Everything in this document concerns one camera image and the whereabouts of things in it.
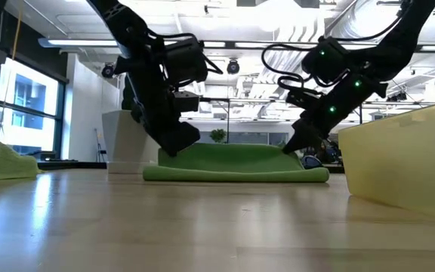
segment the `yellow plastic container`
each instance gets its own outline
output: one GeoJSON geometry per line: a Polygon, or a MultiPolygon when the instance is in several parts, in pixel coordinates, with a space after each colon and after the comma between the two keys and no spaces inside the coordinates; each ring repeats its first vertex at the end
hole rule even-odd
{"type": "Polygon", "coordinates": [[[435,215],[435,106],[341,130],[350,193],[435,215]]]}

